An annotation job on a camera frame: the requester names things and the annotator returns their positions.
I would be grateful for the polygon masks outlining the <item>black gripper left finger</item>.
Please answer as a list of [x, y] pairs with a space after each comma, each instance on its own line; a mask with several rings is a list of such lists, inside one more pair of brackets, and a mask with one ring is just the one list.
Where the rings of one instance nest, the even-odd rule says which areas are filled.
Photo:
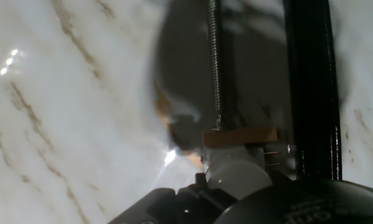
[[204, 173], [178, 191], [150, 191], [109, 224], [211, 224], [237, 199], [222, 189], [210, 189]]

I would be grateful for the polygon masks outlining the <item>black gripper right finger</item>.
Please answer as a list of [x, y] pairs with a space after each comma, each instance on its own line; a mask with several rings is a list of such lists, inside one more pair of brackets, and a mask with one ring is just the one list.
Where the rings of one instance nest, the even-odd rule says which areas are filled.
[[279, 170], [269, 170], [268, 175], [273, 185], [288, 185], [293, 181]]

